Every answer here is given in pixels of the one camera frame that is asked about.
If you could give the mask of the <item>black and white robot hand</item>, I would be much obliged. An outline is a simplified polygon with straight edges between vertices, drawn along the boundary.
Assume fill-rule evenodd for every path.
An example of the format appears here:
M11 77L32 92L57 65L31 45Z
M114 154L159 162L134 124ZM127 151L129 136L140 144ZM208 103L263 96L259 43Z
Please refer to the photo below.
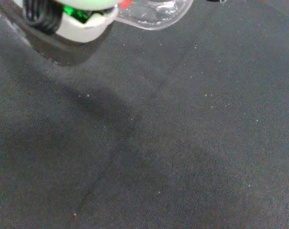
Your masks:
M60 65L88 60L108 36L118 0L0 0L20 39Z

